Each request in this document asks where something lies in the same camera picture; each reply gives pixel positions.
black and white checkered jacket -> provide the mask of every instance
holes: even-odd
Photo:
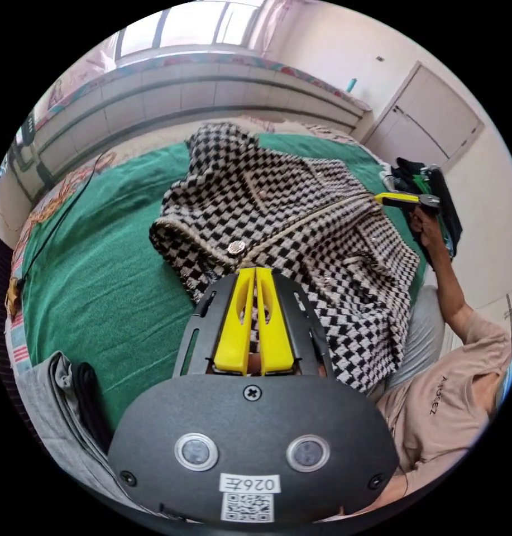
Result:
[[[263,149],[230,123],[187,144],[150,240],[193,301],[240,268],[272,268],[302,285],[338,380],[366,391],[398,369],[419,259],[347,166]]]

green blanket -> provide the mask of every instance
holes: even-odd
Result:
[[[385,191],[381,166],[361,147],[299,135],[262,134],[260,142],[294,155],[343,160],[373,193]],[[32,364],[57,350],[73,363],[89,362],[112,427],[139,394],[171,376],[193,311],[180,281],[148,239],[162,196],[188,165],[181,143],[93,178],[33,264],[23,292]],[[24,270],[71,200],[34,227]],[[420,253],[401,211],[389,208],[387,214]],[[422,259],[413,299],[424,269]]]

bottle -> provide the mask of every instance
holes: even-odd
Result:
[[[349,85],[347,86],[347,93],[350,93],[352,91],[352,88],[355,86],[357,80],[356,78],[353,78],[350,82],[349,82]]]

window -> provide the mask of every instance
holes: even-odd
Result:
[[[116,60],[180,45],[245,46],[264,0],[194,0],[159,11],[119,33]]]

person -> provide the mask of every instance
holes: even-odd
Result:
[[[411,228],[431,256],[437,287],[420,289],[403,362],[376,400],[394,437],[399,468],[377,500],[353,515],[399,500],[445,473],[473,446],[507,387],[509,334],[466,303],[436,218],[416,208]],[[445,324],[463,346],[440,357]],[[257,370],[259,356],[251,355],[249,363],[249,370]]]

